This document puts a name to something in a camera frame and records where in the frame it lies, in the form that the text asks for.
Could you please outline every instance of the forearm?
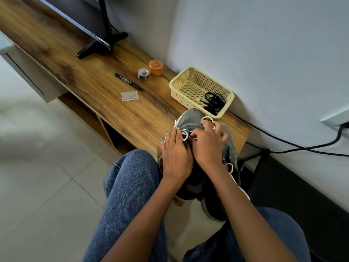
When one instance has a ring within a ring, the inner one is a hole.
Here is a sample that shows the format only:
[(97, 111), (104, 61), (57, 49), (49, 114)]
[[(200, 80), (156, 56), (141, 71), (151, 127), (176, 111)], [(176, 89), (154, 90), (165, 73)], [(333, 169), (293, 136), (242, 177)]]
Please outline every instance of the forearm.
[(224, 166), (210, 177), (247, 262), (297, 261)]
[(102, 262), (148, 261), (161, 222), (179, 188), (180, 184), (164, 177)]

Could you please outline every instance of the blue denim jeans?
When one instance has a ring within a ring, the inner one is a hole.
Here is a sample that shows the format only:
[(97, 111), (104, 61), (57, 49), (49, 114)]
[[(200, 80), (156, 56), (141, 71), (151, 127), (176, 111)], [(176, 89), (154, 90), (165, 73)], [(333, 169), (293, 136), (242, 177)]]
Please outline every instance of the blue denim jeans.
[[(144, 150), (125, 154), (111, 168), (103, 182), (107, 196), (104, 213), (98, 223), (83, 261), (101, 261), (159, 185), (159, 170), (154, 158)], [(299, 225), (287, 214), (258, 208), (279, 238), (299, 262), (311, 262), (308, 245)], [(149, 261), (166, 262), (167, 241), (161, 224)], [(227, 221), (206, 242), (187, 251), (183, 261), (244, 261), (234, 232)]]

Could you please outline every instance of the black marker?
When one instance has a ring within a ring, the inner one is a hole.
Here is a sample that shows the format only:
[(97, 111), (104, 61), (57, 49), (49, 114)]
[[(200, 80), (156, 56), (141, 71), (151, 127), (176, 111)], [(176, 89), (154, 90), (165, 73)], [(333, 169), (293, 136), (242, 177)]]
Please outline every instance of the black marker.
[(114, 73), (114, 75), (115, 75), (117, 78), (120, 78), (121, 80), (123, 80), (125, 83), (128, 83), (130, 86), (133, 86), (134, 88), (136, 88), (136, 89), (138, 89), (138, 90), (140, 90), (140, 91), (143, 91), (143, 89), (140, 88), (137, 84), (130, 82), (128, 79), (122, 77), (120, 74)]

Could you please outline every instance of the person's right hand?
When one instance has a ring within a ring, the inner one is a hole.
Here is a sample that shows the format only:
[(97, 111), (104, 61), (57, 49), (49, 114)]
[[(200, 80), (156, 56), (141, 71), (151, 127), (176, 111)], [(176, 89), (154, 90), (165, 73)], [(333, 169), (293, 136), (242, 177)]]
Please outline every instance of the person's right hand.
[(217, 121), (213, 122), (213, 125), (216, 126), (215, 129), (213, 129), (211, 121), (202, 120), (201, 124), (205, 126), (205, 130), (195, 128), (190, 135), (197, 137), (197, 140), (193, 139), (192, 141), (193, 154), (199, 166), (210, 176), (212, 172), (217, 171), (217, 168), (220, 169), (224, 166), (222, 149), (228, 140), (228, 135), (222, 131), (222, 126)]

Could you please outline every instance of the basket rim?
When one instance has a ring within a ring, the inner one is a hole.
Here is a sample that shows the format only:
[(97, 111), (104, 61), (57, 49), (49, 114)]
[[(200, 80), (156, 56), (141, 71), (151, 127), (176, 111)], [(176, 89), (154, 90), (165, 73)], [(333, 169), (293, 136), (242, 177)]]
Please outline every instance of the basket rim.
[[(208, 78), (210, 78), (212, 81), (216, 82), (217, 84), (219, 84), (220, 86), (222, 86), (223, 88), (225, 88), (226, 90), (228, 90), (231, 93), (231, 99), (224, 105), (224, 107), (221, 109), (221, 111), (218, 112), (217, 115), (213, 115), (212, 113), (208, 112), (207, 110), (205, 110), (203, 107), (197, 105), (194, 101), (192, 101), (191, 99), (189, 99), (187, 96), (185, 96), (184, 94), (182, 94), (181, 92), (179, 92), (176, 88), (173, 87), (172, 83), (174, 81), (176, 81), (185, 71), (187, 71), (188, 69), (193, 68), (199, 72), (201, 72), (203, 75), (206, 75)], [(185, 97), (185, 99), (187, 101), (189, 101), (190, 103), (192, 103), (195, 108), (197, 108), (198, 110), (202, 111), (203, 113), (209, 114), (212, 118), (221, 118), (224, 113), (227, 111), (228, 107), (230, 106), (231, 102), (234, 100), (235, 98), (235, 94), (234, 92), (227, 88), (225, 85), (223, 85), (221, 82), (217, 81), (216, 79), (214, 79), (212, 76), (210, 76), (209, 74), (205, 73), (204, 71), (200, 70), (199, 68), (195, 67), (195, 66), (189, 66), (187, 68), (185, 68), (184, 70), (182, 70), (179, 74), (177, 74), (171, 81), (170, 81), (170, 88), (171, 90), (174, 90), (177, 94), (180, 94), (180, 96)]]

